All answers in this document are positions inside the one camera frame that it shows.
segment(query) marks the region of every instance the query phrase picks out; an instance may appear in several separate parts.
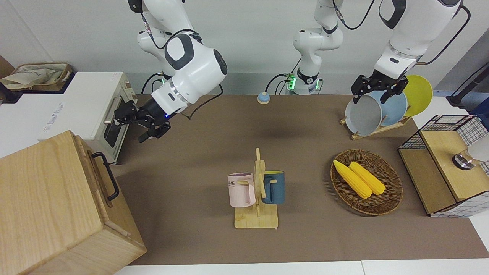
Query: woven basket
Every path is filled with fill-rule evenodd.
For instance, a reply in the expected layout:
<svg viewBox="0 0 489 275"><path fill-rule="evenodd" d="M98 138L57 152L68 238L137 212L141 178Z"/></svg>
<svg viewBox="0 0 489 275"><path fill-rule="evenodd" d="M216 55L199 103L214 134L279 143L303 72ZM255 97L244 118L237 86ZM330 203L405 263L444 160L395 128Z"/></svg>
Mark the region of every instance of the woven basket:
<svg viewBox="0 0 489 275"><path fill-rule="evenodd" d="M365 150L348 150L336 156L335 160L348 166L352 161L358 162L386 187L381 195L372 194L362 199L339 175L331 164L331 181L339 197L350 207L364 214L379 216L394 211L402 200L402 185L396 171L378 155Z"/></svg>

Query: yellow corn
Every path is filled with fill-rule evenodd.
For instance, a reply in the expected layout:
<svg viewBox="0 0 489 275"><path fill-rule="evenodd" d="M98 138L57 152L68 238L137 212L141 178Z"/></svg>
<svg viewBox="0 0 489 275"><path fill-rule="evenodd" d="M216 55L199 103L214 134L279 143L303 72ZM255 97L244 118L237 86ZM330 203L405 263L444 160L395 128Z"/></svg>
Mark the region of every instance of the yellow corn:
<svg viewBox="0 0 489 275"><path fill-rule="evenodd" d="M355 191L362 199L370 198L372 195L372 190L359 176L357 176L346 165L337 160L334 160L333 164L340 176L346 181L346 183L348 183L353 191Z"/></svg>
<svg viewBox="0 0 489 275"><path fill-rule="evenodd" d="M374 194L380 195L385 191L385 185L357 162L353 161L348 167L370 187Z"/></svg>

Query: green indicator light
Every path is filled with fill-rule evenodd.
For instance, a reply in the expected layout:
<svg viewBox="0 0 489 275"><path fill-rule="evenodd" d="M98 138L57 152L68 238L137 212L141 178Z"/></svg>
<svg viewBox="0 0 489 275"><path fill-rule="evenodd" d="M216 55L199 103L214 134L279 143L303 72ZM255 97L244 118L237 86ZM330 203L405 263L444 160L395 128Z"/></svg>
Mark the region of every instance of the green indicator light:
<svg viewBox="0 0 489 275"><path fill-rule="evenodd" d="M289 90L294 90L295 88L295 77L292 75L290 76L290 81L289 81Z"/></svg>

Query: mug rack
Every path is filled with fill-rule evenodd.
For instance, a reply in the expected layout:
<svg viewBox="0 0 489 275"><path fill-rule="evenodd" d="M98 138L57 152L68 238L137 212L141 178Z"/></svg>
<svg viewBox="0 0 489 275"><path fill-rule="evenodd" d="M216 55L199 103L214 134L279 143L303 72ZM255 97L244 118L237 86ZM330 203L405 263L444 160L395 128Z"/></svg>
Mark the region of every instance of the mug rack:
<svg viewBox="0 0 489 275"><path fill-rule="evenodd" d="M277 205L269 205L262 202L266 197L263 178L265 176L265 161L260 157L260 149L256 148L255 161L255 198L256 202L248 207L234 208L234 227L237 229L278 227Z"/></svg>

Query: cable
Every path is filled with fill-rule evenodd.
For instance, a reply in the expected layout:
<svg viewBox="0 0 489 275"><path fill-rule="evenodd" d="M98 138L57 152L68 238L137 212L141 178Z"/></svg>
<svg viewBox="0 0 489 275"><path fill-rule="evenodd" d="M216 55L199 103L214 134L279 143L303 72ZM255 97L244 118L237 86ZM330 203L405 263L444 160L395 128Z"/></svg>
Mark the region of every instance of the cable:
<svg viewBox="0 0 489 275"><path fill-rule="evenodd" d="M157 79L157 80L153 81L153 83L151 83L151 93L153 93L155 91L155 88L153 87L153 85L155 84L155 82L163 82L163 80Z"/></svg>
<svg viewBox="0 0 489 275"><path fill-rule="evenodd" d="M156 47L157 49L164 49L164 48L166 47L166 45L168 45L168 42L169 42L169 41L170 41L172 38L174 38L174 37L175 37L177 34L179 34L179 33L182 33L182 32L184 32L184 31L190 31L190 32L192 32L192 33L197 33L196 31L194 31L194 30L192 30L192 29L181 29L181 30L177 31L176 33L172 34L172 36L170 36L170 38L169 38L169 39L168 39L168 40L165 42L165 44L163 45L163 47L159 47L159 46L156 44L155 39L154 39L154 37L153 37L153 34L152 34L152 32L151 32L151 28L150 28L150 26L149 26L148 22L146 21L146 18L144 18L144 15L143 15L142 13L141 13L141 17L143 18L143 23L144 23L144 27L145 27L145 29L146 29L146 32L147 32L147 33L150 35L151 41L153 41L153 44L155 44L155 47Z"/></svg>
<svg viewBox="0 0 489 275"><path fill-rule="evenodd" d="M317 94L320 94L321 93L321 89L323 88L323 84L324 84L324 79L319 79L318 82L321 81L321 86L319 87L319 92L317 92Z"/></svg>
<svg viewBox="0 0 489 275"><path fill-rule="evenodd" d="M468 10L468 8L466 6L461 5L460 8L465 10L465 12L467 12L467 20L462 25L462 27L457 31L457 33L452 37L452 39L445 45L445 47L440 51L440 53L438 53L437 56L435 56L435 58L433 58L431 61L428 61L428 62L417 62L416 65L430 65L431 63L433 63L448 48L448 46L450 46L450 44L452 44L452 42L455 40L455 38L457 38L457 36L464 30L465 26L467 26L468 22L470 21L471 14L470 14L470 11Z"/></svg>
<svg viewBox="0 0 489 275"><path fill-rule="evenodd" d="M270 79L270 81L268 82L267 87L265 88L265 92L268 91L268 88L270 87L270 84L272 84L272 81L274 81L275 79L277 79L278 77L281 77L281 76L288 76L288 74L281 73L281 74L278 74L278 75L272 77L272 79Z"/></svg>
<svg viewBox="0 0 489 275"><path fill-rule="evenodd" d="M280 81L278 84L277 84L277 87L275 88L275 95L277 95L277 91L278 91L278 87L280 86L280 83L284 82L284 86L285 86L285 82L287 82L287 80L282 80Z"/></svg>
<svg viewBox="0 0 489 275"><path fill-rule="evenodd" d="M299 60L298 60L298 61L297 61L297 63L295 64L294 68L293 68L293 69L290 71L290 73L294 73L295 68L297 68L297 66L299 65L299 63L301 62L301 60L302 60L302 58L299 58ZM282 91L283 91L283 89L284 89L285 85L286 85L286 83L284 83L284 84L282 85L282 88L280 89L280 92L279 92L278 94L281 94L281 93L282 93Z"/></svg>
<svg viewBox="0 0 489 275"><path fill-rule="evenodd" d="M469 81L476 73L478 73L480 70L482 70L485 66L489 65L489 62L485 63L484 65L482 65L482 67L480 67L477 71L475 71L473 74L471 74L454 92L451 96L454 96L455 93L460 90L460 88L465 85L465 83L467 83L467 81Z"/></svg>
<svg viewBox="0 0 489 275"><path fill-rule="evenodd" d="M214 97L212 97L212 98L207 99L206 101L204 101L204 102L203 102L202 104L200 104L200 105L199 105L197 108L195 108L195 109L192 111L192 113L190 113L190 115L186 115L186 114L184 114L184 113L181 113L181 114L182 114L184 117L186 117L186 118L188 118L189 120L191 120L191 119L192 119L192 117L194 116L195 112L196 112L198 109L200 109L200 108L201 108L202 106L204 106L205 104L207 104L207 103L211 102L212 100L214 100L214 99L216 99L216 98L220 97L220 96L222 95L222 93L224 93L224 89L222 88L222 85L221 85L221 84L219 84L219 88L221 89L221 92L220 92L219 94L217 94L216 96L214 96Z"/></svg>
<svg viewBox="0 0 489 275"><path fill-rule="evenodd" d="M358 26L356 27L349 27L348 25L346 25L346 22L345 22L345 19L343 18L343 15L341 14L341 11L339 10L338 6L336 5L336 3L334 2L333 0L333 7L334 7L334 10L336 11L336 15L338 15L338 19L343 23L343 25L349 29L349 30L356 30L358 28L360 28L360 26L363 25L363 22L365 22L365 19L367 19L367 16L368 14L370 13L370 10L372 9L372 6L374 5L374 2L375 0L372 0L372 2L370 3L370 6L368 7L368 10L367 12L365 13L365 16L363 17L362 21L360 22L360 24L358 24Z"/></svg>
<svg viewBox="0 0 489 275"><path fill-rule="evenodd" d="M144 82L144 85L143 85L143 89L141 89L141 94L143 94L143 93L144 93L144 89L146 88L146 85L148 85L149 81L150 81L150 80L151 80L153 77L155 77L155 76L157 76L157 75L160 75L160 73L159 73L159 72L154 73L154 74L152 74L152 75L151 75L151 76L150 76L148 79L146 79L146 82Z"/></svg>

